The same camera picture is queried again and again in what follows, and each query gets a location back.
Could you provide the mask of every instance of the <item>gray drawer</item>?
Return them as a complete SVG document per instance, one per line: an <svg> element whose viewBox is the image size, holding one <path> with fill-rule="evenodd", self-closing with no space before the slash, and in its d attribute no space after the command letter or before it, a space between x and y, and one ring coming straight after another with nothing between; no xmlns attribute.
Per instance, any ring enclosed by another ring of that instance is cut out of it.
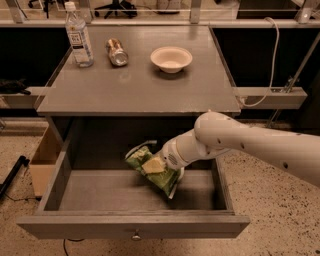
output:
<svg viewBox="0 0 320 256"><path fill-rule="evenodd" d="M38 210L18 225L46 239L237 237L249 218L235 215L216 160L186 168L172 200L124 161L133 146L149 139L162 145L193 123L192 117L78 118Z"/></svg>

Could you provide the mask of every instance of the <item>drawer front panel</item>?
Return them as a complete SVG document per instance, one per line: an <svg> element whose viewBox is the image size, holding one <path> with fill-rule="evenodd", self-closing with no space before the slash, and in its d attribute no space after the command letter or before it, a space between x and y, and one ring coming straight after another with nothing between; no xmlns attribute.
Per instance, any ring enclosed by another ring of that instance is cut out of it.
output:
<svg viewBox="0 0 320 256"><path fill-rule="evenodd" d="M235 238L245 216L33 216L18 225L40 239Z"/></svg>

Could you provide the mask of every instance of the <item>ceramic bowl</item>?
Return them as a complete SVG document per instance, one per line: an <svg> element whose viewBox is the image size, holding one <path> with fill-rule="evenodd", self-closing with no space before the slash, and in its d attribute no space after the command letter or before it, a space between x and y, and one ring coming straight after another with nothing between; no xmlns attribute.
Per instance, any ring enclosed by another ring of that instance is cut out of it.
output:
<svg viewBox="0 0 320 256"><path fill-rule="evenodd" d="M192 55L180 47L161 47L152 52L151 61L166 73L177 73L191 63Z"/></svg>

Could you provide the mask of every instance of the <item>cardboard box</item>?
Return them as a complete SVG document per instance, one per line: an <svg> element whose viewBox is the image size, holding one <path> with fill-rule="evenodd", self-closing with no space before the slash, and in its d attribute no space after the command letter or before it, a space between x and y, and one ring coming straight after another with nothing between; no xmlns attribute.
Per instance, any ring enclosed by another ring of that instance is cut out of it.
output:
<svg viewBox="0 0 320 256"><path fill-rule="evenodd" d="M46 191L60 151L61 146L50 127L48 127L29 164L36 197L42 197Z"/></svg>

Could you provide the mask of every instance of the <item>water bottle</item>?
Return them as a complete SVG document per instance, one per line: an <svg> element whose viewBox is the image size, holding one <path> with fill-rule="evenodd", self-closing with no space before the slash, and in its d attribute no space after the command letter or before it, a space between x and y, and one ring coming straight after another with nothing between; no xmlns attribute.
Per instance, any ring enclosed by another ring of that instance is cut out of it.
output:
<svg viewBox="0 0 320 256"><path fill-rule="evenodd" d="M93 53L86 22L76 13L74 2L66 2L66 30L72 47L73 56L79 67L93 64Z"/></svg>

